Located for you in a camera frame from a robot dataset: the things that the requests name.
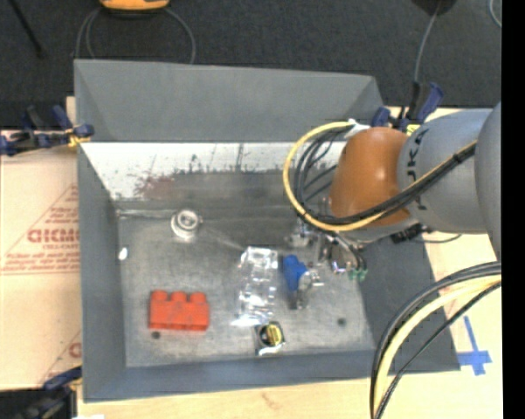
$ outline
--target red lego brick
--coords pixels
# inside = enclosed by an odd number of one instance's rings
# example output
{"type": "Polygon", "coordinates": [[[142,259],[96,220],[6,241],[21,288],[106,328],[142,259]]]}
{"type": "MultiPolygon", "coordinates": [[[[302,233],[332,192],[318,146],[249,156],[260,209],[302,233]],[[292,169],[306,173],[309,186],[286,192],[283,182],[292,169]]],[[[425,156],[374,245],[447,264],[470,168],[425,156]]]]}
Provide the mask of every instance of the red lego brick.
{"type": "Polygon", "coordinates": [[[210,325],[210,305],[202,292],[151,293],[149,328],[184,331],[205,331],[210,325]]]}

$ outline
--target tripod leg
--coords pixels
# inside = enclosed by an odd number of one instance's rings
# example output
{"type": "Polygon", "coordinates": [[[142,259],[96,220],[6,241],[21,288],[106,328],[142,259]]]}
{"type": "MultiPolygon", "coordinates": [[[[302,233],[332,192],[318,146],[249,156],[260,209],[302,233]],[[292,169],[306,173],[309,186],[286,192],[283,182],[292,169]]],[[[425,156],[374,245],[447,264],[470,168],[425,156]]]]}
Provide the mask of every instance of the tripod leg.
{"type": "Polygon", "coordinates": [[[37,38],[35,37],[35,34],[33,33],[33,30],[27,23],[27,20],[25,20],[24,13],[19,8],[19,5],[17,4],[16,0],[8,0],[10,2],[11,7],[16,12],[17,18],[21,22],[21,25],[24,27],[25,32],[27,33],[27,36],[29,36],[30,41],[33,43],[33,46],[35,47],[35,52],[37,53],[38,58],[44,58],[45,57],[45,50],[41,46],[41,44],[38,42],[37,38]]]}

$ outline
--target yellow cable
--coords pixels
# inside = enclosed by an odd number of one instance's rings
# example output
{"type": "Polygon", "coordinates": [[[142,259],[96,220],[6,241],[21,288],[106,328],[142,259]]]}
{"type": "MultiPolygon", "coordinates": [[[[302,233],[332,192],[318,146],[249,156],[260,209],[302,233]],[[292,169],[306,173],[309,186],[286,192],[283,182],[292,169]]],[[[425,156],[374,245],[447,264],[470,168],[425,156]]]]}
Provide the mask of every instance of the yellow cable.
{"type": "Polygon", "coordinates": [[[501,275],[478,278],[473,282],[466,281],[463,283],[458,283],[456,285],[460,285],[460,287],[453,289],[450,292],[444,293],[443,295],[431,301],[425,307],[417,311],[407,322],[404,323],[402,327],[400,327],[400,329],[398,329],[396,334],[392,337],[387,350],[384,352],[383,360],[381,361],[381,364],[376,372],[376,385],[374,393],[375,411],[373,412],[373,415],[376,413],[376,410],[380,405],[380,401],[386,391],[388,371],[392,361],[394,360],[394,356],[396,355],[400,346],[402,346],[402,344],[406,341],[411,331],[413,331],[413,329],[421,321],[423,321],[437,309],[453,301],[454,299],[467,294],[476,295],[477,293],[499,282],[501,282],[501,275]]]}
{"type": "MultiPolygon", "coordinates": [[[[353,223],[347,223],[345,225],[333,225],[332,223],[324,223],[322,221],[319,221],[318,219],[315,219],[313,216],[307,213],[307,211],[302,207],[302,205],[299,203],[299,201],[295,198],[295,195],[291,189],[291,184],[289,181],[289,169],[291,168],[291,163],[293,161],[293,158],[295,157],[295,154],[297,154],[297,151],[300,149],[300,147],[305,144],[308,140],[315,137],[318,134],[321,134],[322,132],[326,132],[328,130],[340,128],[340,127],[347,127],[347,126],[353,126],[353,122],[351,121],[334,121],[330,122],[328,124],[323,124],[321,126],[318,126],[314,128],[313,130],[307,132],[302,137],[297,140],[293,147],[290,149],[289,154],[287,154],[286,161],[284,163],[283,172],[282,172],[282,181],[283,181],[283,187],[286,191],[286,196],[289,199],[289,202],[294,206],[295,210],[305,219],[307,222],[311,223],[315,227],[320,228],[321,230],[326,231],[351,231],[356,230],[358,228],[362,228],[365,225],[368,225],[369,223],[377,220],[384,211],[381,211],[373,216],[366,217],[364,219],[361,219],[357,222],[353,223]]],[[[464,148],[462,148],[460,151],[457,152],[457,154],[461,151],[463,151],[466,148],[471,147],[474,145],[477,141],[473,141],[464,148]]],[[[437,169],[439,169],[441,166],[446,164],[452,159],[452,157],[448,158],[447,160],[440,163],[435,168],[431,169],[426,174],[423,174],[420,178],[418,178],[414,183],[412,183],[410,186],[408,186],[406,189],[411,189],[414,186],[418,185],[420,182],[422,182],[425,178],[428,178],[429,175],[433,174],[437,169]]]]}

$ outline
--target cable bundle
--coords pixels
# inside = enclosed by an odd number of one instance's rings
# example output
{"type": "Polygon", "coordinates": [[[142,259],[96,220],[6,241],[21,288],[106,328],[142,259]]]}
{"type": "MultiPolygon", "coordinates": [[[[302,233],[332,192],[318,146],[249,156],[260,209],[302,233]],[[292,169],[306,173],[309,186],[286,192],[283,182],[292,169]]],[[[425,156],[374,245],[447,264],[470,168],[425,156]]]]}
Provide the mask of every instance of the cable bundle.
{"type": "Polygon", "coordinates": [[[456,154],[447,158],[437,167],[431,169],[422,175],[414,183],[404,189],[396,196],[379,203],[378,205],[366,209],[353,216],[335,217],[328,214],[320,214],[307,206],[307,199],[303,197],[303,185],[307,178],[307,173],[314,164],[320,160],[320,156],[314,158],[321,144],[326,141],[333,141],[340,134],[348,132],[354,126],[352,121],[335,121],[322,126],[318,126],[310,132],[304,134],[290,149],[284,163],[282,172],[282,181],[287,198],[294,206],[300,217],[307,223],[312,224],[318,229],[326,231],[350,231],[362,228],[380,218],[389,216],[393,212],[402,209],[415,200],[416,197],[423,194],[435,182],[461,164],[463,161],[472,157],[475,152],[477,141],[459,150],[456,154]],[[294,189],[291,188],[289,179],[289,169],[298,150],[309,140],[316,137],[316,140],[309,146],[300,158],[300,163],[294,174],[294,189]]]}
{"type": "Polygon", "coordinates": [[[383,416],[394,389],[412,362],[456,319],[460,318],[478,301],[500,287],[501,263],[480,264],[457,271],[427,287],[399,311],[386,327],[383,337],[376,347],[370,382],[370,417],[372,419],[380,419],[383,416]],[[451,290],[432,299],[441,289],[451,290]],[[385,387],[386,378],[394,356],[415,327],[439,308],[455,299],[461,298],[467,299],[464,306],[437,329],[427,342],[402,366],[391,383],[385,387]]]}

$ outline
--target dark carpet floor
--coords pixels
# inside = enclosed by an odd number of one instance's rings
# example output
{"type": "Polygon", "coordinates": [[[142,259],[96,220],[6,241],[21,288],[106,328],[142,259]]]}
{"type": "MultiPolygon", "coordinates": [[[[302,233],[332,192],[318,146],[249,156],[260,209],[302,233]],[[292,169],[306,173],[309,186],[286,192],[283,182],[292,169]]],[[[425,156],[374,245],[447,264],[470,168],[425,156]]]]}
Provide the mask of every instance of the dark carpet floor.
{"type": "MultiPolygon", "coordinates": [[[[17,126],[29,104],[46,113],[73,92],[73,59],[89,56],[85,42],[75,51],[79,28],[98,7],[97,0],[17,1],[47,54],[36,57],[8,0],[0,0],[0,127],[17,126]]],[[[410,98],[419,46],[438,3],[174,0],[170,8],[194,33],[198,64],[370,74],[385,104],[399,106],[410,98]]],[[[441,86],[444,105],[488,107],[501,100],[501,12],[502,0],[441,3],[418,78],[441,86]]],[[[165,16],[120,20],[100,13],[89,39],[97,57],[190,57],[186,32],[165,16]]],[[[21,395],[8,397],[0,399],[0,417],[27,402],[21,395]]]]}

